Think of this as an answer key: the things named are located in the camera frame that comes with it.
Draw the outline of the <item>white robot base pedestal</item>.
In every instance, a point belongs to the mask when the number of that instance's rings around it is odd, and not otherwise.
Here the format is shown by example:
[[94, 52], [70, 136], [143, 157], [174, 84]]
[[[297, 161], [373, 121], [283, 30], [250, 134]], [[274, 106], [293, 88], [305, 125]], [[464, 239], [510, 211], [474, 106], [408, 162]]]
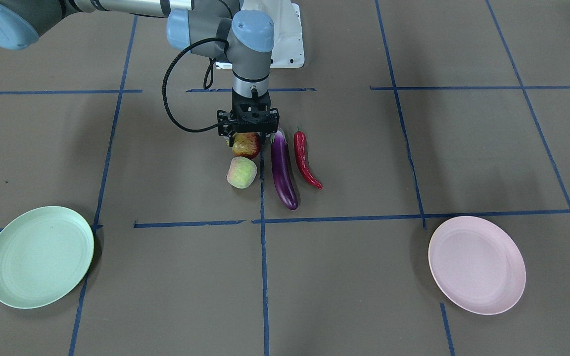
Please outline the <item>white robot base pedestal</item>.
[[240, 0], [229, 30], [227, 59], [219, 68], [231, 68], [247, 78], [266, 75], [272, 68], [299, 68], [305, 61], [299, 6], [289, 0]]

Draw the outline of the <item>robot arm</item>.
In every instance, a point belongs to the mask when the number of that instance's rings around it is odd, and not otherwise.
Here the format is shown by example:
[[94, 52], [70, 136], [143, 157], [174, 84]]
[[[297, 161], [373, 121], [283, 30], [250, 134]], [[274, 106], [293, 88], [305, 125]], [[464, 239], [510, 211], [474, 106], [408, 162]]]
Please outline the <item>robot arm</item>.
[[[118, 13], [133, 22], [165, 22], [168, 45], [178, 54], [161, 79], [161, 101], [168, 119], [188, 133], [211, 130], [233, 145], [240, 135], [255, 133], [260, 142], [280, 129], [271, 104], [269, 79], [275, 47], [275, 23], [264, 11], [247, 9], [243, 0], [0, 0], [0, 48], [23, 50], [75, 14]], [[218, 110], [216, 122], [188, 128], [172, 113], [168, 81], [188, 54], [207, 58], [203, 89], [210, 89], [217, 62], [231, 66], [231, 106]]]

